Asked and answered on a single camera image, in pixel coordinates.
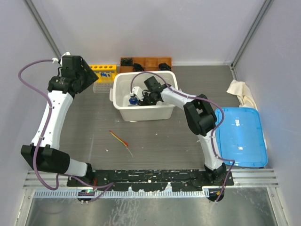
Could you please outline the yellow test tube rack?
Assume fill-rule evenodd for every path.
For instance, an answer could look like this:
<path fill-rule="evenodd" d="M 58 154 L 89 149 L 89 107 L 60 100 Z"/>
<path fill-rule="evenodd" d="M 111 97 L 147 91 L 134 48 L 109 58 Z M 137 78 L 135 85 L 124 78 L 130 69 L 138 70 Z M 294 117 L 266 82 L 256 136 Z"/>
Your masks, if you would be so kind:
<path fill-rule="evenodd" d="M 98 76 L 98 80 L 96 81 L 97 83 L 114 82 L 117 75 L 117 65 L 90 65 L 90 67 Z M 111 78 L 101 77 L 101 73 L 111 73 Z"/>

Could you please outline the white plastic tub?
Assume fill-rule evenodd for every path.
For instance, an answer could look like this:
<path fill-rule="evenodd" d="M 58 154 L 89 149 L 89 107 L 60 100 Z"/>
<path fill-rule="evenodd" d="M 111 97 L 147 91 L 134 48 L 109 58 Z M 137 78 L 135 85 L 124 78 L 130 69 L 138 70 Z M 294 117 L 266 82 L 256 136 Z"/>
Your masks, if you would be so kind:
<path fill-rule="evenodd" d="M 138 72 L 120 73 L 114 79 L 110 90 L 110 100 L 114 107 L 120 111 L 125 121 L 151 121 L 166 120 L 171 117 L 174 105 L 166 102 L 157 102 L 156 105 L 139 106 L 130 105 L 130 88 L 140 87 L 145 90 L 144 81 L 152 76 L 151 72 L 144 72 L 138 77 Z"/>

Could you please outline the red yellow stick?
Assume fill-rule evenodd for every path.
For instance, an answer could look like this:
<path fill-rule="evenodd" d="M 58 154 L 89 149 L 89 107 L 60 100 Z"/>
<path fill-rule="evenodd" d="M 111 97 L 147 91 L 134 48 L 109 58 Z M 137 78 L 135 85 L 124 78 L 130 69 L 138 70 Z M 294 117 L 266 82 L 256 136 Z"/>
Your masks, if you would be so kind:
<path fill-rule="evenodd" d="M 113 131 L 109 130 L 109 132 L 119 141 L 121 142 L 125 147 L 128 147 L 128 143 L 122 140 L 120 137 L 118 137 Z"/>

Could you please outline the clear plastic pipette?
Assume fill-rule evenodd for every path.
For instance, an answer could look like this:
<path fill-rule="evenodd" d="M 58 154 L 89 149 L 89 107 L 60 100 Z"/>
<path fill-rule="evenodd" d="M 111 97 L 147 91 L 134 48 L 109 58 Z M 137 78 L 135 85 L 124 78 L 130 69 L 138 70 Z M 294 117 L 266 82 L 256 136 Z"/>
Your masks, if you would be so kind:
<path fill-rule="evenodd" d="M 91 156 L 92 156 L 93 145 L 94 145 L 94 134 L 93 134 L 93 136 L 91 138 L 91 146 L 90 146 L 90 151 L 89 151 L 89 159 L 91 159 Z"/>

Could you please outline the blue plastic lid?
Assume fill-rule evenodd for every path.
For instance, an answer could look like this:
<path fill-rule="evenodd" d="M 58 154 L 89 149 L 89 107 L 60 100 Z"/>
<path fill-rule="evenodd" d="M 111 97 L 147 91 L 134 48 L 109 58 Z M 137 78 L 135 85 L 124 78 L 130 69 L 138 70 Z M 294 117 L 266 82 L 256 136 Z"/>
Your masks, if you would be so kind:
<path fill-rule="evenodd" d="M 231 165 L 261 168 L 268 163 L 268 155 L 259 113 L 248 107 L 224 107 L 224 121 L 216 130 L 220 156 Z"/>

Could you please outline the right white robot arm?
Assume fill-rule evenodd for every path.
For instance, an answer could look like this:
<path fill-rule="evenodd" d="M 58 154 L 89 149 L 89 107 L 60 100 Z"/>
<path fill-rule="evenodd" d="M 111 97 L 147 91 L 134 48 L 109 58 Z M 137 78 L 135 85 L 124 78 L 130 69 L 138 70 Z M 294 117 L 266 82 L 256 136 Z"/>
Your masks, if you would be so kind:
<path fill-rule="evenodd" d="M 157 102 L 167 102 L 185 113 L 189 129 L 197 135 L 205 159 L 205 176 L 207 182 L 213 186 L 224 182 L 227 169 L 219 156 L 215 138 L 217 118 L 205 95 L 189 95 L 176 90 L 169 84 L 160 84 L 154 76 L 144 81 L 147 94 L 142 94 L 142 105 L 155 105 Z"/>

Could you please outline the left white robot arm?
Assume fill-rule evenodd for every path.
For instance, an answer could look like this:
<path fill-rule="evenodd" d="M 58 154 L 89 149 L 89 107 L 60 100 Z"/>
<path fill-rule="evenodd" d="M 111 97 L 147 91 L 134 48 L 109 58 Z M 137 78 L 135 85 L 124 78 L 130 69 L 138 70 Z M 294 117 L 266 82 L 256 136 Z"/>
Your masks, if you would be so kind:
<path fill-rule="evenodd" d="M 60 151 L 60 136 L 75 95 L 98 77 L 81 56 L 66 53 L 58 62 L 59 75 L 49 80 L 48 93 L 43 94 L 47 105 L 40 126 L 31 143 L 22 146 L 21 155 L 35 172 L 78 176 L 80 184 L 90 186 L 94 182 L 91 165 Z"/>

